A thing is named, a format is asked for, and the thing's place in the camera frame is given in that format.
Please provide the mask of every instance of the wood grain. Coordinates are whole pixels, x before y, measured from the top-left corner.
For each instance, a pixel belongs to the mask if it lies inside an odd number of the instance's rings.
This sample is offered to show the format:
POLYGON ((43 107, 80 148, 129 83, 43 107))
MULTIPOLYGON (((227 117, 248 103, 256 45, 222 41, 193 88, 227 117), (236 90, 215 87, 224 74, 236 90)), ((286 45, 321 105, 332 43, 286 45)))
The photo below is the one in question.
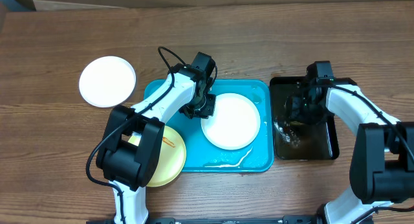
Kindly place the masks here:
POLYGON ((0 30, 3 27, 3 22, 5 21, 6 13, 8 12, 7 7, 0 3, 0 30))
MULTIPOLYGON (((137 103, 150 81, 166 76, 159 45, 187 62, 199 51, 212 55, 219 78, 269 82, 330 60, 337 77, 358 82, 384 111, 414 120, 414 2, 8 13, 0 34, 1 223, 113 215, 112 191, 84 172, 110 109, 86 104, 78 79, 98 57, 123 57, 138 76, 127 104, 137 103)), ((313 214, 349 184, 354 137, 338 119, 336 127, 333 162, 276 159, 261 174, 183 173, 148 189, 147 207, 153 217, 179 219, 313 214)), ((102 178, 94 166, 93 175, 102 178)), ((381 212, 375 221, 413 218, 381 212)))

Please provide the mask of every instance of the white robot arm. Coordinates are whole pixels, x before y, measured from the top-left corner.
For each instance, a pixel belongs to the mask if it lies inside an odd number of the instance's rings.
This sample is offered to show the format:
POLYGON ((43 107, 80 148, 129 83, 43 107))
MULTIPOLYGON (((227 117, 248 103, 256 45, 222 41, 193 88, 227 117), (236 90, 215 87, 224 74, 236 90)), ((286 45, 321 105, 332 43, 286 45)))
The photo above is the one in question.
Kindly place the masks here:
POLYGON ((104 133, 105 139, 111 138, 100 147, 96 165, 115 187, 113 223, 146 222, 145 187, 158 164, 164 125, 177 111, 189 118, 213 115, 215 95, 208 94, 215 81, 210 78, 213 69, 217 75, 211 56, 199 52, 191 65, 177 64, 171 68, 173 74, 168 74, 163 85, 144 101, 131 108, 116 106, 111 112, 104 133), (116 132, 122 125, 126 126, 123 132, 116 132), (122 140, 121 134, 137 137, 138 147, 122 140), (116 188, 122 191, 123 201, 116 188))
POLYGON ((324 224, 356 224, 375 207, 388 207, 414 196, 413 143, 407 140, 414 125, 381 111, 351 79, 335 78, 329 62, 308 66, 299 93, 289 96, 285 107, 289 119, 306 124, 319 124, 327 115, 338 115, 356 136, 351 185, 319 209, 324 224), (399 154, 399 160, 386 161, 385 151, 399 154))
MULTIPOLYGON (((162 93, 166 92, 169 85, 172 82, 172 77, 169 74, 166 81, 148 98, 139 104, 133 105, 131 108, 135 109, 135 112, 139 112, 147 107, 150 103, 154 102, 162 93)), ((175 74, 175 84, 173 89, 158 103, 156 103, 152 109, 146 111, 142 115, 148 118, 156 117, 161 122, 166 123, 168 120, 185 104, 191 102, 194 97, 196 83, 193 82, 190 77, 183 74, 175 74)), ((134 136, 140 138, 141 134, 133 133, 134 136)), ((136 191, 132 191, 129 186, 124 185, 118 181, 110 181, 121 188, 124 193, 124 214, 125 220, 128 224, 144 224, 148 218, 148 209, 146 208, 146 188, 139 187, 136 191)), ((121 204, 118 198, 118 191, 113 189, 116 215, 114 222, 116 224, 122 224, 121 222, 121 204)))
MULTIPOLYGON (((339 87, 354 91, 365 97, 362 94, 361 89, 356 85, 339 85, 339 87)), ((379 119, 373 110, 371 110, 361 99, 339 89, 328 88, 326 108, 331 113, 339 116, 355 136, 360 124, 386 124, 383 120, 379 119)), ((382 112, 382 114, 392 124, 399 122, 395 117, 384 112, 382 112)), ((388 207, 392 204, 393 203, 390 201, 375 201, 371 204, 363 204, 362 201, 355 196, 352 188, 348 187, 337 199, 326 204, 324 208, 325 218, 327 224, 350 224, 373 207, 388 207)))

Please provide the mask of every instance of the blue plastic tray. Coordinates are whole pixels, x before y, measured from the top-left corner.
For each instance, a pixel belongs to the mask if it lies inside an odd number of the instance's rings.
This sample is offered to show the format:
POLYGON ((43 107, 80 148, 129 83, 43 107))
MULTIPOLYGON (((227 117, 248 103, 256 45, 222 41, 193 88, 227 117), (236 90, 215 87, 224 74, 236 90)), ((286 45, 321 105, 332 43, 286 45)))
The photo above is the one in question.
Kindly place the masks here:
MULTIPOLYGON (((156 91, 164 81, 151 82, 145 89, 144 98, 156 91)), ((202 132, 199 118, 190 120, 177 112, 166 125, 175 129, 186 143, 187 159, 182 171, 264 172, 268 170, 274 161, 274 151, 270 92, 267 85, 259 80, 216 80, 210 93, 215 95, 237 93, 249 98, 260 114, 259 133, 250 145, 240 150, 223 150, 207 140, 202 132), (239 166, 219 167, 236 165, 246 154, 239 166)))

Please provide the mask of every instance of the white paper plate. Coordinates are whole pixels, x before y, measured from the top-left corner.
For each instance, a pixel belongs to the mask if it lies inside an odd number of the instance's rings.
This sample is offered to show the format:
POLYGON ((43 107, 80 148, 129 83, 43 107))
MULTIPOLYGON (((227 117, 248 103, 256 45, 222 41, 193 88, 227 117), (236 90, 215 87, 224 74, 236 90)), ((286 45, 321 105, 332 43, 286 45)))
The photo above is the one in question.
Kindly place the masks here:
POLYGON ((252 143, 259 133, 259 111, 252 101, 242 95, 218 95, 214 115, 201 119, 201 128, 215 146, 224 150, 238 150, 252 143))
POLYGON ((135 82, 135 71, 127 61, 105 56, 94 60, 83 70, 79 91, 90 105, 113 107, 131 95, 135 82))

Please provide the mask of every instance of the yellow plate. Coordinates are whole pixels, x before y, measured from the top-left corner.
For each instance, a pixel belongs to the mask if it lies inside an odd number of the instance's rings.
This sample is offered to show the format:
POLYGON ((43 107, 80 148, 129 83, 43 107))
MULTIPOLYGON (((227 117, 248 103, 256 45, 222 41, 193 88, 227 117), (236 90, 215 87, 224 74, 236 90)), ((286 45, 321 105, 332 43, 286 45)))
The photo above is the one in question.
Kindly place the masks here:
MULTIPOLYGON (((138 146, 139 139, 132 136, 128 142, 138 146)), ((186 156, 186 145, 182 137, 174 129, 165 126, 160 159, 158 160, 157 169, 155 169, 155 173, 147 186, 162 186, 174 180, 184 167, 186 156)))

